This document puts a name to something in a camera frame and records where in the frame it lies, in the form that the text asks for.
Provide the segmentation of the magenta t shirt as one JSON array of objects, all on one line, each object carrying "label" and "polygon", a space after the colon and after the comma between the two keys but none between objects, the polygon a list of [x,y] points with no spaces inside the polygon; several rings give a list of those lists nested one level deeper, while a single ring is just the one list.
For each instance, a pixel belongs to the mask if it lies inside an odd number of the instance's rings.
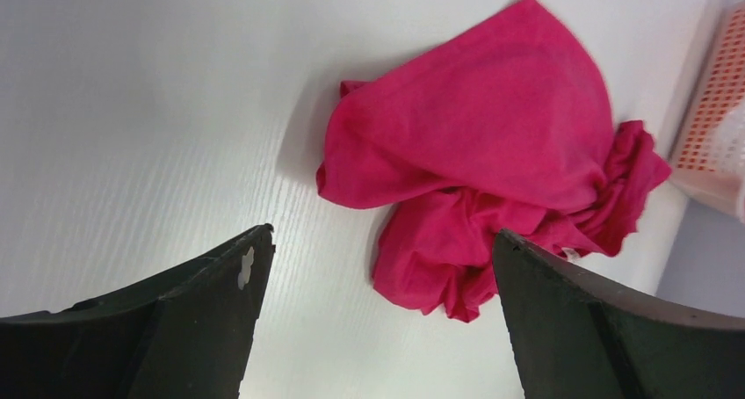
[{"label": "magenta t shirt", "polygon": [[469,323],[498,292],[496,234],[562,257],[619,254],[671,173],[640,120],[615,124],[603,76],[539,0],[517,0],[376,80],[346,80],[319,195],[392,206],[373,289]]}]

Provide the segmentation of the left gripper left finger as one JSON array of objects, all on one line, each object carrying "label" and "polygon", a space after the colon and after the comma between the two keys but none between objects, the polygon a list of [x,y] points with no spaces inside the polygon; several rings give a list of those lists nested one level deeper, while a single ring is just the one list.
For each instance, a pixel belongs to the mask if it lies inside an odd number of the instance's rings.
[{"label": "left gripper left finger", "polygon": [[236,398],[273,226],[63,311],[1,321],[4,398]]}]

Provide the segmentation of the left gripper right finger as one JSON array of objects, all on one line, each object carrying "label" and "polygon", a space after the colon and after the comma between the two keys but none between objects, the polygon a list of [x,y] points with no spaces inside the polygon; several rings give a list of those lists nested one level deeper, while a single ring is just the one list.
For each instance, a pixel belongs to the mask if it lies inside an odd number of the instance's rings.
[{"label": "left gripper right finger", "polygon": [[493,267],[526,397],[743,397],[742,318],[644,294],[506,229]]}]

